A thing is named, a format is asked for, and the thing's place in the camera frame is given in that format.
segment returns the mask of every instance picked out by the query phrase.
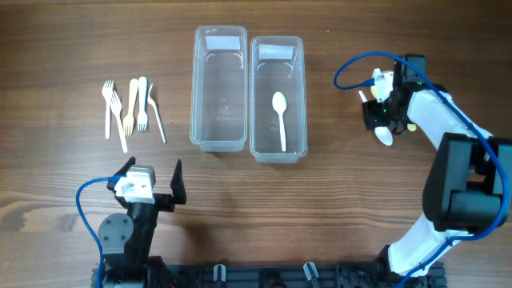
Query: spoon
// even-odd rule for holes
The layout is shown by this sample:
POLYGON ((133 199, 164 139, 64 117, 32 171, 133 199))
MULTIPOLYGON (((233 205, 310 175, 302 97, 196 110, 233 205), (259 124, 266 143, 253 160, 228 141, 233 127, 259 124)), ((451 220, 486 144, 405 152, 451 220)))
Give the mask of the spoon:
MULTIPOLYGON (((359 96, 361 96, 361 100, 363 102, 368 101, 365 94, 361 90, 359 91, 359 96)), ((390 130, 387 129, 387 127, 376 127, 374 132, 375 136, 377 136, 378 140, 380 140, 382 144, 386 146, 391 146, 391 144, 393 144, 393 135, 391 134, 390 130)))
POLYGON ((272 107, 279 114, 279 132, 281 134, 281 150, 286 152, 286 136, 285 136, 285 123, 282 119, 282 114, 286 110, 286 99, 285 95, 281 92, 276 92, 272 97, 272 107))

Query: blue wire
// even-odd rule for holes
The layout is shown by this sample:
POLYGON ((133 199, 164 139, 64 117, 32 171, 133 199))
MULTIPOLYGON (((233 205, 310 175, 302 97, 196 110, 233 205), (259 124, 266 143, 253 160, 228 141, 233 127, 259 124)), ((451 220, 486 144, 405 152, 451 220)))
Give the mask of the blue wire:
POLYGON ((371 81, 372 79, 368 79, 368 80, 364 81, 363 83, 360 83, 357 85, 352 85, 352 86, 340 86, 338 84, 338 76, 340 75, 341 72, 344 71, 345 68, 347 68, 350 64, 356 62, 357 60, 368 57, 368 56, 385 56, 388 58, 392 58, 393 60, 395 60, 397 62, 403 63, 404 65, 411 68, 424 81, 424 83, 427 84, 428 87, 441 99, 442 103, 445 104, 448 107, 448 109, 450 109, 452 112, 454 112, 455 115, 457 115, 457 117, 462 121, 462 123, 464 123, 464 125, 467 126, 467 129, 470 130, 471 132, 473 132, 473 134, 477 137, 477 139, 483 145, 484 149, 486 150, 487 154, 490 157, 490 160, 493 162, 494 166, 496 167, 496 170, 499 173, 499 177, 502 179, 503 200, 499 207, 498 214, 496 215, 496 218, 492 221, 492 223, 480 234, 476 234, 476 235, 472 235, 472 236, 452 236, 452 237, 447 238, 446 241, 441 245, 441 247, 439 247, 439 249, 430 258, 428 258, 426 261, 424 261, 424 263, 420 263, 418 266, 411 269, 397 285, 393 286, 393 288, 399 288, 407 282, 407 280, 410 278, 410 276, 412 274, 418 272, 420 269, 423 269, 424 266, 428 266, 429 264, 431 264, 447 247, 452 246, 453 241, 476 241, 476 240, 482 239, 484 237, 487 237, 489 234, 491 234, 493 232, 493 230, 496 229, 496 227, 498 227, 499 223, 502 221, 503 216, 506 213, 506 208, 509 206, 509 201, 510 201, 510 188, 509 187, 510 186, 509 186, 508 177, 506 176, 506 173, 505 173, 505 170, 503 169, 502 164, 500 163, 500 161, 498 160, 498 157, 496 156, 496 154, 490 147, 487 140, 480 133, 480 131, 478 131, 474 127, 473 123, 470 120, 468 120, 457 108, 455 108, 455 106, 451 105, 451 103, 448 101, 448 99, 446 97, 444 97, 441 94, 441 92, 439 92, 439 90, 434 86, 434 84, 432 84, 432 82, 430 82, 429 79, 418 68, 416 68, 414 65, 409 63, 404 58, 401 58, 397 55, 394 55, 394 54, 391 54, 388 52, 383 52, 383 51, 373 51, 373 52, 366 52, 366 53, 360 54, 360 55, 352 58, 351 60, 349 60, 338 70, 338 72, 336 72, 336 75, 334 76, 334 85, 337 88, 342 89, 342 90, 352 89, 352 88, 361 87, 361 86, 372 86, 374 84, 374 81, 371 81))
POLYGON ((98 245, 98 249, 99 249, 98 278, 96 279, 96 287, 97 288, 102 288, 103 248, 102 248, 102 244, 100 243, 100 241, 98 239, 98 236, 96 236, 96 233, 90 227, 90 225, 89 225, 89 223, 88 223, 88 221, 86 219, 86 216, 84 215, 84 213, 82 211, 82 206, 80 205, 80 193, 82 192, 82 190, 84 190, 90 184, 97 183, 97 182, 108 182, 108 181, 116 182, 117 180, 120 179, 120 177, 123 177, 123 176, 125 176, 125 175, 115 175, 113 177, 104 177, 104 178, 92 179, 90 181, 87 181, 87 182, 83 183, 83 185, 81 185, 80 188, 78 188, 78 191, 77 191, 76 203, 77 203, 78 213, 80 214, 80 217, 82 218, 83 223, 86 225, 86 228, 88 229, 90 235, 96 241, 96 244, 98 245))

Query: label on bin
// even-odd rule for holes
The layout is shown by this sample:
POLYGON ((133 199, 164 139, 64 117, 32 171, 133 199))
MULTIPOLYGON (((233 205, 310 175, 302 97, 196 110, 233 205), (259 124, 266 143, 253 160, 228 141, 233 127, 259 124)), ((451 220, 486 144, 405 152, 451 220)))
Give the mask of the label on bin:
POLYGON ((259 59, 260 60, 291 60, 294 55, 293 46, 279 46, 261 44, 259 46, 259 59))
POLYGON ((239 36, 206 36, 208 50, 240 50, 239 36))

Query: wooden table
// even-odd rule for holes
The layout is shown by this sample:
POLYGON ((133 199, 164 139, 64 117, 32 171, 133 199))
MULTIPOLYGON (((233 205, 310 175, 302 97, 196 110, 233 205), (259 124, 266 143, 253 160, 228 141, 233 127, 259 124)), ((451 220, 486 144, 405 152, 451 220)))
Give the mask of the wooden table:
MULTIPOLYGON (((183 161, 188 203, 160 214, 151 250, 167 264, 371 260, 421 214, 435 149, 421 131, 379 144, 364 129, 357 91, 335 89, 334 72, 365 51, 427 55, 431 80, 468 116, 512 137, 510 2, 118 2, 0 7, 0 287, 89 286, 98 250, 74 196, 130 155, 154 166, 163 193, 183 161), (240 153, 207 154, 190 142, 201 25, 303 39, 309 151, 297 164, 257 163, 249 143, 240 153), (114 122, 104 139, 100 89, 114 79, 126 108, 128 83, 141 75, 155 83, 169 142, 152 121, 124 154, 114 122)), ((368 58, 341 80, 392 65, 368 58)), ((82 204, 95 229, 124 213, 104 185, 85 190, 82 204)), ((511 239, 507 223, 452 249, 443 258, 450 287, 510 286, 511 239)))

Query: wooden surface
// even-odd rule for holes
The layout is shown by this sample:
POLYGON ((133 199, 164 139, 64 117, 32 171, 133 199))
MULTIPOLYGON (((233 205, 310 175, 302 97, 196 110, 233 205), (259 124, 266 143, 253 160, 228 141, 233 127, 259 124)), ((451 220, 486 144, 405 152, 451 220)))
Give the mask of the wooden surface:
MULTIPOLYGON (((357 91, 336 90, 334 72, 368 50, 426 54, 431 80, 476 123, 511 138, 511 11, 510 2, 462 0, 0 7, 0 287, 88 287, 98 251, 74 196, 130 155, 154 166, 158 192, 183 160, 188 203, 160 214, 151 250, 168 264, 371 260, 421 214, 435 150, 421 131, 380 145, 364 129, 357 91), (303 39, 309 150, 296 165, 259 164, 249 143, 206 154, 190 142, 201 25, 303 39), (114 79, 126 108, 128 83, 141 75, 155 83, 169 143, 151 121, 124 154, 114 122, 104 139, 100 89, 114 79)), ((392 62, 368 58, 342 81, 375 67, 392 62)), ((104 185, 85 190, 82 204, 95 229, 124 212, 104 185)), ((511 239, 506 223, 452 249, 443 258, 450 287, 510 286, 511 239)))

